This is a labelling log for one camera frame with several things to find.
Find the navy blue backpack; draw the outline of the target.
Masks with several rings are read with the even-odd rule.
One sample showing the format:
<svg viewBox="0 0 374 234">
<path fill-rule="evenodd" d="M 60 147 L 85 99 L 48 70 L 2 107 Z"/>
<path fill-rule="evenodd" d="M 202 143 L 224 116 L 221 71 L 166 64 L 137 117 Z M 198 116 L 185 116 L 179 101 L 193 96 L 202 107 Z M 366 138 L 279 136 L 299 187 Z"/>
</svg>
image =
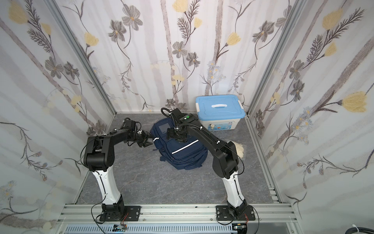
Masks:
<svg viewBox="0 0 374 234">
<path fill-rule="evenodd" d="M 161 154 L 160 160 L 166 161 L 177 170 L 192 170 L 202 167 L 207 158 L 208 149 L 195 137 L 187 137 L 187 142 L 167 139 L 167 130 L 174 128 L 171 119 L 156 122 L 151 128 L 153 143 Z"/>
</svg>

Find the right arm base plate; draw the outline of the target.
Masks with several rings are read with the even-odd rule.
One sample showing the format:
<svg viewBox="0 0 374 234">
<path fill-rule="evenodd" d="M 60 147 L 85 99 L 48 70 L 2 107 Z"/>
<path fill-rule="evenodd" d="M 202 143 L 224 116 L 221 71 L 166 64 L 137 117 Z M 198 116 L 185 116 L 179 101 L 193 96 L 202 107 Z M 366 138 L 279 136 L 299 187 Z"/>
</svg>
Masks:
<svg viewBox="0 0 374 234">
<path fill-rule="evenodd" d="M 228 205 L 218 205 L 215 207 L 218 221 L 255 221 L 256 213 L 252 206 L 246 205 L 239 209 L 234 209 Z"/>
</svg>

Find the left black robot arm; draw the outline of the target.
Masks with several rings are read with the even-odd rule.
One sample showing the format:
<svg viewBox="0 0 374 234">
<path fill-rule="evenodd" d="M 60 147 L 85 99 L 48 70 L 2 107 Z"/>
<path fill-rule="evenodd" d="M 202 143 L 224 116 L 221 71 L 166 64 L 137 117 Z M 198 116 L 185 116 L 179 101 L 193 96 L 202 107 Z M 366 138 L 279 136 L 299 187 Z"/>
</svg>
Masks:
<svg viewBox="0 0 374 234">
<path fill-rule="evenodd" d="M 114 129 L 102 136 L 88 138 L 83 165 L 95 176 L 102 195 L 102 213 L 110 221 L 120 219 L 126 214 L 123 196 L 117 188 L 113 165 L 115 146 L 119 143 L 135 143 L 139 147 L 148 147 L 152 135 L 143 130 Z"/>
</svg>

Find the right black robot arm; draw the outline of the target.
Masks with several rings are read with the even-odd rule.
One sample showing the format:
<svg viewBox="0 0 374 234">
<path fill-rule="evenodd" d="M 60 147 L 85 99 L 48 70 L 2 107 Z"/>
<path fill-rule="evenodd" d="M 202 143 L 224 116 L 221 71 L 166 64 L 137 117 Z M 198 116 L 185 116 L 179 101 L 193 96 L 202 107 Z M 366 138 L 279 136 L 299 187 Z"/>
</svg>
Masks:
<svg viewBox="0 0 374 234">
<path fill-rule="evenodd" d="M 238 179 L 239 164 L 242 160 L 237 154 L 236 145 L 232 141 L 219 139 L 204 126 L 194 123 L 180 123 L 167 130 L 168 138 L 182 141 L 187 139 L 187 136 L 197 138 L 212 154 L 212 168 L 223 180 L 226 189 L 228 212 L 232 218 L 238 218 L 247 208 L 247 202 Z"/>
</svg>

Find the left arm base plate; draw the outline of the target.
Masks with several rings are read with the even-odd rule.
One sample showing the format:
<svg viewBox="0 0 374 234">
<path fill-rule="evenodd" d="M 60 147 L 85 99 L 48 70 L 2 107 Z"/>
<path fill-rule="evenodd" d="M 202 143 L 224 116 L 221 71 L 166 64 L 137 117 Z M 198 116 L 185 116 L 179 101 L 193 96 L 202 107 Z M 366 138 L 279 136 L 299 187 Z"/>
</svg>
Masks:
<svg viewBox="0 0 374 234">
<path fill-rule="evenodd" d="M 141 206 L 102 205 L 100 222 L 105 221 L 138 221 Z"/>
</svg>

